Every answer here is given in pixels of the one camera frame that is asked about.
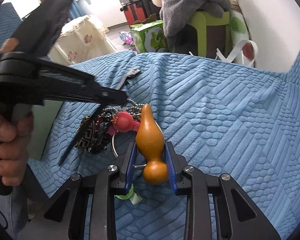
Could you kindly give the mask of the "person's left hand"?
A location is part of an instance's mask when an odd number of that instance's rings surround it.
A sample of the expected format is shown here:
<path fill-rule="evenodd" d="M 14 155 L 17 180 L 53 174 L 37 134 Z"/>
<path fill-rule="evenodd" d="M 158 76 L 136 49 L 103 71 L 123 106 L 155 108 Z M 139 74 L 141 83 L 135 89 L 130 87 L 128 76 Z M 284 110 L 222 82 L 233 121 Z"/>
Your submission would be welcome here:
<path fill-rule="evenodd" d="M 23 180 L 33 127 L 31 113 L 15 125 L 0 115 L 0 176 L 6 186 L 18 186 Z"/>

